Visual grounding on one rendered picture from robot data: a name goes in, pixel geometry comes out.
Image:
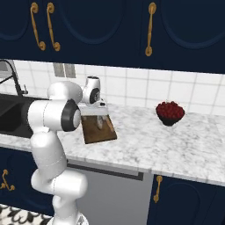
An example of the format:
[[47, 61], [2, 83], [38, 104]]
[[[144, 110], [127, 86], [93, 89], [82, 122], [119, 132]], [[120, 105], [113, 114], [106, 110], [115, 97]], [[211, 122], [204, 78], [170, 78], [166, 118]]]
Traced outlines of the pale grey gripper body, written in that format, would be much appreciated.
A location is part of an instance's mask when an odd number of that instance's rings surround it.
[[82, 116], [106, 116], [108, 109], [106, 107], [90, 107], [87, 105], [80, 105], [79, 109]]

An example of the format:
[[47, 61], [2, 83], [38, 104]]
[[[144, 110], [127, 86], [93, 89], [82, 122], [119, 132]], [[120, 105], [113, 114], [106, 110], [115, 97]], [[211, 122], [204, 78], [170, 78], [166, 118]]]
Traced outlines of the navy wall cupboard door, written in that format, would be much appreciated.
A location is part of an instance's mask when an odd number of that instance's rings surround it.
[[54, 4], [54, 62], [136, 67], [142, 0], [43, 0]]
[[33, 33], [30, 7], [35, 2], [39, 12], [34, 14], [39, 39], [45, 41], [42, 0], [0, 0], [0, 58], [41, 61], [47, 51], [38, 48]]
[[[152, 55], [146, 56], [152, 2]], [[225, 0], [143, 0], [140, 66], [225, 74]]]

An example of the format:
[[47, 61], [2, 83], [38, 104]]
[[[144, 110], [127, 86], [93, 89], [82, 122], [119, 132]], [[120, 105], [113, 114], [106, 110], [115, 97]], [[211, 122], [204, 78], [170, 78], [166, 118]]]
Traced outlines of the grey wall socket plate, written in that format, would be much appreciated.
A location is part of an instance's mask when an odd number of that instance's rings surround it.
[[58, 77], [64, 77], [64, 69], [63, 69], [63, 64], [54, 62], [54, 74]]
[[75, 78], [76, 77], [76, 71], [75, 71], [75, 65], [74, 64], [64, 64], [65, 68], [65, 74], [68, 78]]

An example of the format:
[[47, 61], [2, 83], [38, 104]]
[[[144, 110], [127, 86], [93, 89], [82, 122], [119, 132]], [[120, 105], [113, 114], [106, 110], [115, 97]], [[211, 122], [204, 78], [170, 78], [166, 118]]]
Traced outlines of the black sink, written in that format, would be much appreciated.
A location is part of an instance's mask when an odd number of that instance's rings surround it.
[[28, 106], [40, 98], [0, 94], [0, 134], [30, 138], [32, 129], [25, 122]]

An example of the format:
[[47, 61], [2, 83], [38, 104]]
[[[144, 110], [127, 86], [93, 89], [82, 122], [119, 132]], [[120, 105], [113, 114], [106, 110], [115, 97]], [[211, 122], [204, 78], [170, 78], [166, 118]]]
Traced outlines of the brown wooden cutting board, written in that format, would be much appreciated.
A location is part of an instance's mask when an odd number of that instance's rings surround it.
[[102, 116], [104, 125], [101, 130], [97, 126], [97, 116], [83, 116], [83, 138], [86, 144], [116, 140], [117, 135], [108, 115]]

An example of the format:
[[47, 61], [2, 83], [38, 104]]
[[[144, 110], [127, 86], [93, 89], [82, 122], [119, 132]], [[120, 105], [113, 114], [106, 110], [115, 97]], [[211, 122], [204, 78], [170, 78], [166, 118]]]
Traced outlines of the dark bowl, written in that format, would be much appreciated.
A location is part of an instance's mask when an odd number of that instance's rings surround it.
[[180, 121], [184, 115], [176, 115], [176, 114], [157, 114], [158, 118], [160, 121], [162, 121], [162, 123], [167, 126], [167, 127], [171, 127], [173, 126], [175, 123], [177, 123], [178, 121]]

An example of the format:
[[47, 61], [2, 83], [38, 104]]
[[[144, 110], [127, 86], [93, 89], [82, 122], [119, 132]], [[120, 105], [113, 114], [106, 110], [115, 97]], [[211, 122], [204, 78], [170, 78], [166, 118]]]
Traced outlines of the grey dishwasher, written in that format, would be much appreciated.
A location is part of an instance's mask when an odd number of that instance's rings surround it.
[[[136, 175], [138, 171], [68, 160], [68, 163]], [[77, 201], [90, 225], [146, 225], [153, 175], [133, 180], [70, 168], [87, 177], [86, 194]]]

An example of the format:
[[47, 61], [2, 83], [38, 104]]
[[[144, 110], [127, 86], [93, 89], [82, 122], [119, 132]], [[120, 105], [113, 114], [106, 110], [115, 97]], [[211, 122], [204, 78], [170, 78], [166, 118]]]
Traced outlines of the black and white rug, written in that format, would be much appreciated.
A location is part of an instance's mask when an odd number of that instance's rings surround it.
[[0, 225], [47, 225], [51, 216], [0, 204]]

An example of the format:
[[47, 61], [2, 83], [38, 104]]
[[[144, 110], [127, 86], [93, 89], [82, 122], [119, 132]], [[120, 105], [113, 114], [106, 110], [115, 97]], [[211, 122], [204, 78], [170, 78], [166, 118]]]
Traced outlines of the navy base cupboard door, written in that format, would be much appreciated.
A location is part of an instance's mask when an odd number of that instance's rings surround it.
[[8, 185], [14, 185], [15, 190], [0, 190], [0, 203], [18, 207], [32, 212], [54, 215], [52, 198], [34, 190], [31, 186], [31, 176], [37, 169], [30, 152], [0, 148], [0, 185], [3, 182], [2, 174], [6, 169], [9, 174], [5, 176]]
[[155, 203], [156, 176], [147, 225], [225, 225], [225, 187], [162, 176]]

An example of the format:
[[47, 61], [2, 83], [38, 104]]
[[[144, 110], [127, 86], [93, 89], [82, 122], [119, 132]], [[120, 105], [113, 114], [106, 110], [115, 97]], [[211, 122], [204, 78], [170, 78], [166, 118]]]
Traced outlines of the black tap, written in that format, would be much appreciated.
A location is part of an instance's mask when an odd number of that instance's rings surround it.
[[0, 62], [6, 62], [11, 68], [11, 75], [6, 77], [4, 80], [0, 81], [0, 84], [4, 83], [12, 78], [15, 83], [15, 88], [16, 88], [17, 94], [20, 97], [23, 97], [24, 95], [26, 95], [28, 93], [28, 90], [26, 88], [24, 88], [23, 90], [21, 89], [21, 87], [18, 83], [18, 78], [17, 78], [16, 72], [15, 72], [15, 69], [12, 67], [11, 63], [5, 59], [0, 59]]

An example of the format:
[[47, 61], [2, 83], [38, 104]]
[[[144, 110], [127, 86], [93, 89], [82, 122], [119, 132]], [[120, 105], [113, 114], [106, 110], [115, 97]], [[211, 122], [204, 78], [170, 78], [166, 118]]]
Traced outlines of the red berries heap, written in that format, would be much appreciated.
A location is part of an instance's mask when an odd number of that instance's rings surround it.
[[156, 113], [166, 119], [181, 119], [185, 115], [184, 109], [174, 101], [160, 103]]

